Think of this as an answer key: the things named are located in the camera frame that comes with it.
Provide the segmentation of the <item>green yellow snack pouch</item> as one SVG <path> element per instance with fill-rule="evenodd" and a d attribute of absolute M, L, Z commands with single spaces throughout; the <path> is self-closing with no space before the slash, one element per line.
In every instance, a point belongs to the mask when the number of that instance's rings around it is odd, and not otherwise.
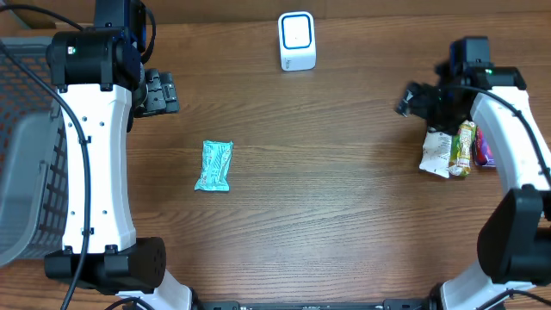
<path fill-rule="evenodd" d="M 464 121 L 452 139 L 449 158 L 449 174 L 466 177 L 471 171 L 471 146 L 477 126 L 472 121 Z"/>

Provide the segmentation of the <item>white cream tube gold cap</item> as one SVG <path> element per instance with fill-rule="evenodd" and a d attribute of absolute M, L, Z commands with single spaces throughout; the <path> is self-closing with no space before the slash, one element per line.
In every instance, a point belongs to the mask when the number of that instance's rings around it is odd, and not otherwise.
<path fill-rule="evenodd" d="M 449 159 L 452 136 L 442 132 L 428 132 L 423 143 L 419 169 L 449 178 Z"/>

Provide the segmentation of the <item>purple sanitary pad pack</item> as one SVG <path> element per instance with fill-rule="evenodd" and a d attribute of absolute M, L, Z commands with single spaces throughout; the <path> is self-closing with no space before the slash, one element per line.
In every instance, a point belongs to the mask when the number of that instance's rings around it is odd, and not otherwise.
<path fill-rule="evenodd" d="M 473 158 L 474 162 L 481 167 L 495 168 L 495 160 L 492 155 L 490 146 L 480 130 L 480 127 L 476 127 L 473 146 Z"/>

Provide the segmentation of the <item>teal wet wipes pack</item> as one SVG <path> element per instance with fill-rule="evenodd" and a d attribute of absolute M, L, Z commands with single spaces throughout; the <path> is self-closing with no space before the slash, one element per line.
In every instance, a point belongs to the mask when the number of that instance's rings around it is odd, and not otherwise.
<path fill-rule="evenodd" d="M 228 192 L 227 181 L 231 166 L 233 142 L 205 140 L 201 155 L 201 174 L 195 190 L 208 192 Z"/>

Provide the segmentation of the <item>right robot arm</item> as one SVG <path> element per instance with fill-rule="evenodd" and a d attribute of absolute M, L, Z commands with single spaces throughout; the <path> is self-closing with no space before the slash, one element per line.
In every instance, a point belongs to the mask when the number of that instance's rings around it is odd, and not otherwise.
<path fill-rule="evenodd" d="M 457 133 L 468 121 L 484 134 L 504 197 L 477 241 L 477 260 L 458 277 L 435 286 L 418 309 L 502 309 L 514 295 L 550 283 L 550 150 L 529 107 L 516 67 L 490 60 L 485 36 L 454 41 L 436 67 L 437 85 L 410 83 L 396 111 L 428 128 Z"/>

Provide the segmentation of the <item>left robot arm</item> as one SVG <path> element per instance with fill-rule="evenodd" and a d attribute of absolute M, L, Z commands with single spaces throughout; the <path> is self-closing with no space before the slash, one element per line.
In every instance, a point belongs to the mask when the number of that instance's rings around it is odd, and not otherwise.
<path fill-rule="evenodd" d="M 144 309 L 192 309 L 166 267 L 164 241 L 137 235 L 127 191 L 133 120 L 179 109 L 172 77 L 146 69 L 155 30 L 140 1 L 99 1 L 91 27 L 59 32 L 46 51 L 65 122 L 68 213 L 47 277 Z"/>

